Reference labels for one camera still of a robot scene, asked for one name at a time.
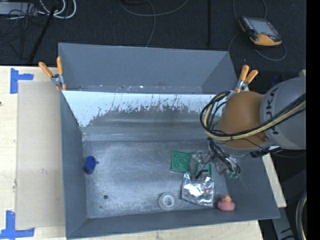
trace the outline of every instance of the black floor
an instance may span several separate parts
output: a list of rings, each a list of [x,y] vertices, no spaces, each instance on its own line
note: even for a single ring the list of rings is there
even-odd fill
[[[39,0],[9,1],[30,2],[44,11]],[[70,15],[75,6],[72,0],[65,1],[65,12]],[[261,94],[276,81],[297,77],[306,69],[307,0],[150,0],[142,4],[127,4],[123,0],[75,1],[75,15],[69,19],[54,17],[45,32],[48,15],[38,13],[18,19],[14,19],[14,11],[10,14],[13,19],[0,15],[0,65],[37,66],[43,61],[55,67],[58,43],[229,50],[237,76],[243,64],[259,71],[249,88]],[[49,10],[56,4],[55,0],[42,2]],[[266,17],[280,33],[283,45],[253,49],[235,16]],[[305,156],[275,156],[273,161],[280,183],[306,168]],[[298,186],[301,193],[305,187]],[[297,198],[288,204],[290,221],[294,221]],[[265,239],[275,239],[270,221],[261,221],[260,225]]]

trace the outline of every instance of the gray bin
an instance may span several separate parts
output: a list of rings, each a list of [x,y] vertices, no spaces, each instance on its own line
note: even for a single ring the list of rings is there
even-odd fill
[[[237,77],[226,51],[60,43],[67,90],[60,92],[65,229],[68,239],[279,218],[260,157],[239,158],[241,174],[215,170],[214,203],[181,199],[174,150],[208,150],[200,112]],[[84,159],[99,162],[92,174]],[[172,211],[158,203],[176,197]]]

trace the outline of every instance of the blue object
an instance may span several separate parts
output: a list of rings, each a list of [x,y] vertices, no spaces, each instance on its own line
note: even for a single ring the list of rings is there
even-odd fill
[[[99,164],[99,162],[91,155],[87,156],[84,161],[84,171],[86,174],[92,174],[94,172],[94,169],[96,167],[96,164]]]
[[[11,78],[10,78],[10,94],[16,94],[18,92],[18,80],[32,80],[34,79],[33,74],[19,74],[18,70],[11,68]]]
[[[13,211],[6,211],[5,229],[0,232],[0,239],[15,240],[16,238],[33,237],[35,228],[16,230],[16,214]]]

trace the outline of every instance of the bin floor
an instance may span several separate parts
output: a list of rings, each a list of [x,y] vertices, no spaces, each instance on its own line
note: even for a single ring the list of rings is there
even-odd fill
[[[84,157],[99,162],[85,175],[89,218],[163,212],[162,193],[176,198],[174,210],[209,209],[181,199],[183,173],[171,171],[173,150],[206,150],[207,142],[185,141],[84,141]],[[214,200],[227,191],[223,175],[212,170]]]

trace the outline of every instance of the crumpled foil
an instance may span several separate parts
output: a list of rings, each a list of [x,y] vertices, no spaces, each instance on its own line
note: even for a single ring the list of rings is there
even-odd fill
[[[213,207],[214,181],[211,177],[192,180],[190,173],[183,174],[181,198],[197,205]]]

